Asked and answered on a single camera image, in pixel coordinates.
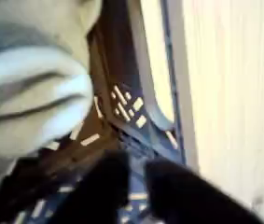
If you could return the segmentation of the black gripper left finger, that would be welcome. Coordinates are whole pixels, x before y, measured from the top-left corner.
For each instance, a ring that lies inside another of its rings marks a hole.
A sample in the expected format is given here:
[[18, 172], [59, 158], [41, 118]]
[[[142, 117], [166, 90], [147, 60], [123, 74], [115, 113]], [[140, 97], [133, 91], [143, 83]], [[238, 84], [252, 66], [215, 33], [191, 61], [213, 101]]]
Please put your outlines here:
[[117, 224], [128, 203], [130, 159], [125, 151], [105, 153], [58, 206], [51, 224]]

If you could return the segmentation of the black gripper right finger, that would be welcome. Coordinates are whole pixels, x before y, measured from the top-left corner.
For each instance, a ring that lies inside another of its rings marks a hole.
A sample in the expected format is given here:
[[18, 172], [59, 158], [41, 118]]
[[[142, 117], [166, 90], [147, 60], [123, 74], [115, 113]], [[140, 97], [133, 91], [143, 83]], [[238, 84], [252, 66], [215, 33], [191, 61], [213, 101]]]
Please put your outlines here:
[[264, 224], [185, 166], [148, 161], [145, 174], [150, 210], [165, 224]]

